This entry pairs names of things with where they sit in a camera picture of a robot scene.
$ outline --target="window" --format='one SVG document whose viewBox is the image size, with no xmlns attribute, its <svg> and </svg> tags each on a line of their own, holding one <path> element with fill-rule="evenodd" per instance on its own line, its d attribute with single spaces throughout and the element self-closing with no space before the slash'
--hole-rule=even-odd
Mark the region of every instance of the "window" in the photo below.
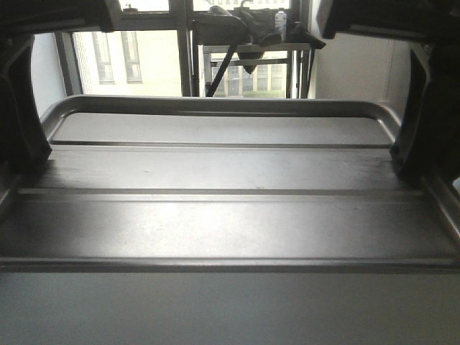
<svg viewBox="0 0 460 345">
<path fill-rule="evenodd" d="M 243 73 L 243 92 L 254 91 L 254 76 L 252 74 Z"/>
<path fill-rule="evenodd" d="M 109 42 L 104 32 L 93 32 L 93 46 L 98 68 L 99 83 L 113 83 Z"/>
<path fill-rule="evenodd" d="M 229 66 L 228 71 L 229 96 L 239 96 L 239 67 Z"/>
<path fill-rule="evenodd" d="M 267 65 L 257 66 L 257 90 L 258 91 L 268 90 L 268 66 Z"/>
<path fill-rule="evenodd" d="M 141 66 L 137 49 L 137 36 L 135 31 L 121 32 L 123 42 L 124 64 L 126 67 L 126 81 L 128 83 L 141 83 Z"/>
<path fill-rule="evenodd" d="M 76 32 L 73 38 L 84 94 L 182 96 L 177 31 Z M 95 50 L 88 49 L 93 42 Z"/>
<path fill-rule="evenodd" d="M 194 11 L 208 11 L 211 6 L 214 4 L 217 4 L 227 10 L 232 10 L 235 7 L 239 7 L 241 3 L 241 0 L 193 0 L 193 10 Z M 279 8 L 279 3 L 284 4 L 285 7 L 290 6 L 290 1 L 289 0 L 257 0 L 252 3 L 245 3 L 244 5 L 246 7 L 249 7 L 250 9 L 278 9 Z"/>
<path fill-rule="evenodd" d="M 282 90 L 282 66 L 272 65 L 271 89 Z"/>
<path fill-rule="evenodd" d="M 219 70 L 219 68 L 213 67 L 213 69 L 212 69 L 213 80 L 214 80 L 214 78 L 216 77 L 216 74 L 217 74 L 217 71 L 218 71 L 218 70 Z M 215 94 L 214 94 L 215 96 L 218 96 L 218 97 L 225 97 L 225 85 L 224 85 L 225 83 L 224 83 L 224 81 L 225 81 L 225 79 L 226 79 L 227 73 L 228 73 L 228 72 L 226 72 L 226 73 L 224 74 L 224 76 L 223 76 L 221 82 L 218 84 L 217 89 L 216 89 L 216 92 L 215 92 Z"/>
<path fill-rule="evenodd" d="M 119 0 L 124 12 L 168 12 L 170 2 L 168 0 Z"/>
</svg>

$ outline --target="black plastic bracket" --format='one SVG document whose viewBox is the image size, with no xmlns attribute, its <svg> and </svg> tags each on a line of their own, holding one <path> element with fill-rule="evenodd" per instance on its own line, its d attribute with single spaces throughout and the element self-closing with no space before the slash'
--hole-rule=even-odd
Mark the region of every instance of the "black plastic bracket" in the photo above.
<svg viewBox="0 0 460 345">
<path fill-rule="evenodd" d="M 419 178 L 434 165 L 449 181 L 460 175 L 458 61 L 459 44 L 413 46 L 406 112 L 391 149 L 395 172 L 401 178 Z"/>
<path fill-rule="evenodd" d="M 39 173 L 51 147 L 35 106 L 30 74 L 32 35 L 0 38 L 1 158 L 16 173 Z"/>
</svg>

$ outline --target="metal stand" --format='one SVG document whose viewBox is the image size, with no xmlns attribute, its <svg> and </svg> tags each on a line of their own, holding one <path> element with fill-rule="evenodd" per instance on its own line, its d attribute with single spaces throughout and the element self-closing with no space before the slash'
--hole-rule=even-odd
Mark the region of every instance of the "metal stand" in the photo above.
<svg viewBox="0 0 460 345">
<path fill-rule="evenodd" d="M 206 97 L 212 97 L 214 96 L 214 93 L 217 90 L 217 87 L 219 86 L 219 83 L 222 80 L 222 77 L 224 76 L 224 73 L 229 66 L 231 57 L 236 51 L 236 47 L 238 47 L 238 43 L 234 43 L 230 45 L 229 50 L 227 51 L 227 54 L 225 55 L 224 61 L 222 61 L 221 67 L 218 69 L 218 72 L 216 74 L 216 77 L 213 80 L 213 83 L 209 87 L 209 90 L 206 92 Z"/>
</svg>

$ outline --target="gray surface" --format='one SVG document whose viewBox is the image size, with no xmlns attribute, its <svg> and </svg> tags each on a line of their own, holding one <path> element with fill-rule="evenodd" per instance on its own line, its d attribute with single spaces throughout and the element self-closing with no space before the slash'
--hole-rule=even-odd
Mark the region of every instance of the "gray surface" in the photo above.
<svg viewBox="0 0 460 345">
<path fill-rule="evenodd" d="M 293 50 L 309 50 L 309 43 L 280 43 L 278 45 L 269 45 L 261 47 L 259 45 L 239 45 L 236 52 L 278 52 L 278 51 L 293 51 Z M 228 45 L 204 45 L 203 53 L 209 54 L 212 52 L 226 52 L 229 50 Z"/>
<path fill-rule="evenodd" d="M 54 140 L 3 219 L 6 257 L 460 256 L 425 192 L 395 177 L 375 120 L 84 113 Z"/>
<path fill-rule="evenodd" d="M 408 190 L 386 149 L 53 147 L 26 188 Z"/>
<path fill-rule="evenodd" d="M 0 342 L 457 345 L 458 275 L 8 274 Z"/>
<path fill-rule="evenodd" d="M 416 197 L 238 198 L 20 201 L 2 224 L 0 252 L 10 257 L 386 261 L 459 255 L 431 207 Z"/>
<path fill-rule="evenodd" d="M 53 140 L 189 144 L 390 144 L 365 118 L 254 118 L 76 113 Z"/>
</svg>

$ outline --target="black fabric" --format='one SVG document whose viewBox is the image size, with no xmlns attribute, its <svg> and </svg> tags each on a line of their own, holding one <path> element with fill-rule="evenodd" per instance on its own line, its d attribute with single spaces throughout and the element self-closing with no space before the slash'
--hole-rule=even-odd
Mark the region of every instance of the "black fabric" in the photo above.
<svg viewBox="0 0 460 345">
<path fill-rule="evenodd" d="M 297 24 L 288 38 L 291 43 L 310 43 L 312 49 L 323 49 L 326 46 L 326 43 L 310 34 L 302 24 Z"/>
<path fill-rule="evenodd" d="M 246 10 L 239 12 L 241 20 L 247 25 L 254 44 L 261 47 L 281 43 L 281 34 L 275 29 L 275 18 L 269 9 Z"/>
</svg>

